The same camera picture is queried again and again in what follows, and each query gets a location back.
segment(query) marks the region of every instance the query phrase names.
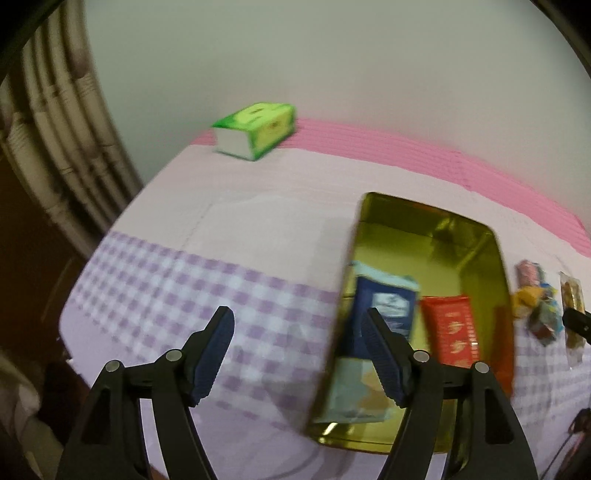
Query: packaged food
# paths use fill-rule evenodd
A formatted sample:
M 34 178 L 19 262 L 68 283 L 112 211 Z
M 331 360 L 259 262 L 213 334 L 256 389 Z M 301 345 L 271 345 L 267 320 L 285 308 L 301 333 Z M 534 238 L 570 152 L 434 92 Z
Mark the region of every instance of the packaged food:
M 361 338 L 363 315 L 371 307 L 377 308 L 390 330 L 404 335 L 408 340 L 413 326 L 419 285 L 412 277 L 391 275 L 357 261 L 352 265 L 357 278 L 357 288 L 345 337 L 344 354 L 370 359 L 365 342 Z
M 540 283 L 545 283 L 546 272 L 544 271 L 544 269 L 542 268 L 542 266 L 539 263 L 534 263 L 534 265 L 538 269 L 538 280 L 540 281 Z
M 469 368 L 480 360 L 470 298 L 423 297 L 421 308 L 431 351 L 442 364 Z
M 410 337 L 419 285 L 411 277 L 391 275 L 354 261 L 356 290 L 351 316 L 335 360 L 335 369 L 320 423 L 374 423 L 386 420 L 394 407 L 386 397 L 361 336 L 361 320 L 378 309 L 393 332 Z
M 545 291 L 542 287 L 523 287 L 517 291 L 517 297 L 521 303 L 534 309 L 538 306 L 544 293 Z
M 581 313 L 585 312 L 581 283 L 566 273 L 560 272 L 560 293 L 563 309 L 572 308 Z M 566 356 L 569 367 L 573 368 L 583 363 L 585 339 L 578 333 L 566 328 Z
M 516 265 L 517 282 L 520 287 L 539 287 L 540 273 L 538 265 L 529 260 L 522 260 Z
M 544 346 L 554 342 L 562 331 L 563 324 L 555 299 L 541 301 L 532 311 L 528 328 Z

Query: wooden cabinet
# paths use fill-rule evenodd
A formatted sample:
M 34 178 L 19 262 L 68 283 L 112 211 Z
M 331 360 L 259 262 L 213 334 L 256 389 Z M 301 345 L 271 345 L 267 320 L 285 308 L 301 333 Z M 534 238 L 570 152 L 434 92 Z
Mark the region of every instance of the wooden cabinet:
M 0 348 L 42 365 L 63 359 L 59 317 L 84 264 L 0 152 Z

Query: blue snack package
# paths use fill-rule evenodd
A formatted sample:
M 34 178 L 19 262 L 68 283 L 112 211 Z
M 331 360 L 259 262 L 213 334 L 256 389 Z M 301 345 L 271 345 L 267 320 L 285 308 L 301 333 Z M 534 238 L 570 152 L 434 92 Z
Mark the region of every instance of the blue snack package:
M 358 261 L 354 261 L 352 265 L 357 276 L 357 288 L 346 327 L 342 355 L 369 359 L 361 337 L 361 319 L 365 312 L 375 307 L 388 328 L 404 335 L 408 340 L 420 288 L 412 277 L 391 275 Z

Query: gold tin box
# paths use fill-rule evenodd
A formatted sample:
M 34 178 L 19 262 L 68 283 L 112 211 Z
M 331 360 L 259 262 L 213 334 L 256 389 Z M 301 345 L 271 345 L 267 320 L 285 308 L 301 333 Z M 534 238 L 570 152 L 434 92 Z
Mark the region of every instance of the gold tin box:
M 422 296 L 470 297 L 480 358 L 491 365 L 508 395 L 514 369 L 513 323 L 505 269 L 495 235 L 481 223 L 422 203 L 380 193 L 367 193 L 345 268 L 335 335 L 325 376 L 306 426 L 306 435 L 323 445 L 373 453 L 388 453 L 404 411 L 391 403 L 392 413 L 379 423 L 326 423 L 319 419 L 332 384 L 336 351 L 355 296 L 354 260 L 393 275 L 410 275 Z M 429 351 L 421 309 L 415 308 L 410 343 Z M 436 451 L 449 449 L 455 404 L 446 401 Z

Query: candy wrapper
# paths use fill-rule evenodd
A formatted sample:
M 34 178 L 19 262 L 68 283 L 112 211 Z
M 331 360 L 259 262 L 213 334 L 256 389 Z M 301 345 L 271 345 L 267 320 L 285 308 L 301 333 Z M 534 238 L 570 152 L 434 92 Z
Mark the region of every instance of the candy wrapper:
M 572 308 L 585 313 L 581 283 L 576 278 L 560 272 L 560 291 L 564 309 Z M 573 368 L 583 363 L 585 339 L 568 328 L 564 330 L 566 331 L 566 356 L 569 367 Z
M 540 286 L 540 270 L 538 264 L 530 262 L 529 260 L 522 260 L 516 266 L 517 281 L 520 287 L 539 287 Z
M 554 342 L 564 328 L 556 300 L 540 301 L 532 311 L 527 326 L 542 345 Z
M 480 360 L 467 296 L 423 297 L 421 308 L 431 350 L 442 364 L 469 368 Z

